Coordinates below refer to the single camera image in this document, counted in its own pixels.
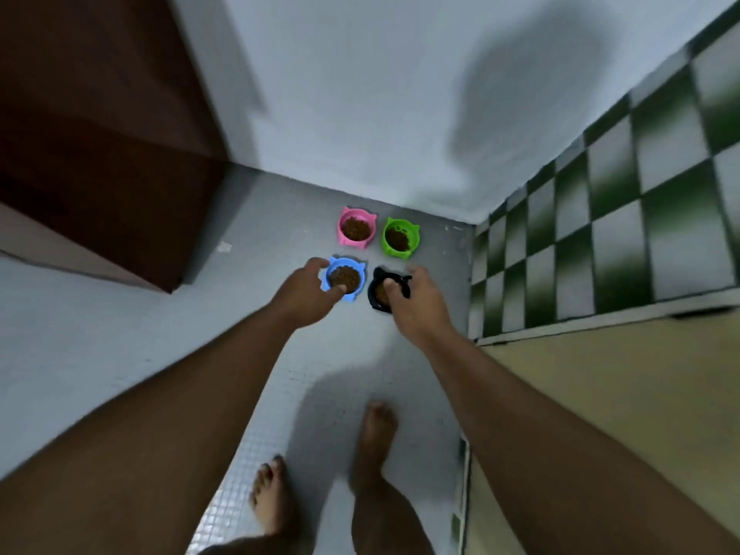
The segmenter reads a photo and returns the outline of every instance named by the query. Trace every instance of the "blue cat bowl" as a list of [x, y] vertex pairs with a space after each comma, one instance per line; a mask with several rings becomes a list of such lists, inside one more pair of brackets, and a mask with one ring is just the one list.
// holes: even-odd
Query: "blue cat bowl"
[[366, 262], [357, 262], [354, 259], [350, 259], [349, 257], [329, 257], [328, 259], [328, 267], [326, 267], [326, 270], [321, 275], [321, 289], [325, 292], [331, 288], [331, 286], [328, 283], [328, 278], [331, 276], [331, 273], [340, 268], [341, 266], [348, 266], [352, 267], [354, 270], [356, 270], [358, 273], [360, 273], [360, 285], [357, 287], [357, 289], [350, 293], [345, 294], [342, 296], [342, 299], [346, 302], [354, 302], [357, 295], [363, 290], [365, 286], [365, 267], [367, 266]]

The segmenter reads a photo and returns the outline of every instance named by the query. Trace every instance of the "dark wooden door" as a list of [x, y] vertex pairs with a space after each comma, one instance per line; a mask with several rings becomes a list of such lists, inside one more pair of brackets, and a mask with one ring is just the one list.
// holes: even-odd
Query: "dark wooden door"
[[0, 0], [0, 201], [175, 289], [227, 152], [167, 0]]

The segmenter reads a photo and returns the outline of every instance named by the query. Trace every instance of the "black cat bowl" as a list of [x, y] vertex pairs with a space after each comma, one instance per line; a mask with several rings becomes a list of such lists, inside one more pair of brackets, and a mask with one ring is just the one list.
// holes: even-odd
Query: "black cat bowl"
[[391, 312], [391, 304], [388, 301], [388, 295], [385, 293], [383, 287], [383, 281], [386, 278], [395, 280], [398, 286], [401, 287], [401, 294], [404, 298], [410, 298], [412, 290], [409, 288], [409, 280], [412, 279], [411, 275], [402, 277], [400, 274], [396, 274], [391, 271], [385, 270], [383, 267], [376, 267], [372, 272], [372, 281], [368, 286], [368, 301], [373, 309], [383, 311], [386, 314]]

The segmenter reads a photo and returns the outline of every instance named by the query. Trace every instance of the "bare foot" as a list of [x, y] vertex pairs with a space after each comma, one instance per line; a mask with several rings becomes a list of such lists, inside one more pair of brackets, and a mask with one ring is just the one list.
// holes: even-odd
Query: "bare foot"
[[349, 476], [353, 493], [357, 494], [380, 479], [380, 469], [391, 450], [397, 429], [398, 420], [387, 404], [379, 401], [368, 403]]
[[257, 470], [249, 495], [249, 506], [262, 524], [265, 535], [297, 536], [301, 531], [298, 504], [288, 483], [285, 460], [275, 456]]

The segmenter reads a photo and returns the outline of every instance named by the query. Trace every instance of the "green and white checkered tile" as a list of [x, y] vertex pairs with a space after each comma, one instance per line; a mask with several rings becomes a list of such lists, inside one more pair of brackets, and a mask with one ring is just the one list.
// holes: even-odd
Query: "green and white checkered tile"
[[738, 278], [740, 1], [476, 227], [469, 336]]

